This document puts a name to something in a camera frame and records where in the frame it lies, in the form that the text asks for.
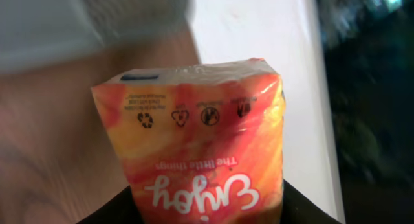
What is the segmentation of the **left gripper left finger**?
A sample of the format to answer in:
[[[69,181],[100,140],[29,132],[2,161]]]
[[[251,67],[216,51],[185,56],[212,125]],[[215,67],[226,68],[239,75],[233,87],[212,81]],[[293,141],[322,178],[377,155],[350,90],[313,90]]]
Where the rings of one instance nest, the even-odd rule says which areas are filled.
[[[77,224],[144,224],[128,186]]]

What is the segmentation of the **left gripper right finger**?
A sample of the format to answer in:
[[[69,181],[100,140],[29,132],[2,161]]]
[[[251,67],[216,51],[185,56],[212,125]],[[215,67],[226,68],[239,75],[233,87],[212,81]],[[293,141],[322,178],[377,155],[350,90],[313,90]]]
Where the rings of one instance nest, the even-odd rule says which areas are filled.
[[[281,224],[340,224],[318,208],[288,181],[283,181]]]

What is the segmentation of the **orange tissue pack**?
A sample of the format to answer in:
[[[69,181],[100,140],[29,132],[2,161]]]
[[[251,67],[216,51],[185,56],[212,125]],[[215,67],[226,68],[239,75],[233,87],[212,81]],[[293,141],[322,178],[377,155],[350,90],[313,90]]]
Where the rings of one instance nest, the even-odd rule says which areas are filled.
[[[279,223],[285,99],[264,59],[134,69],[92,94],[142,223]]]

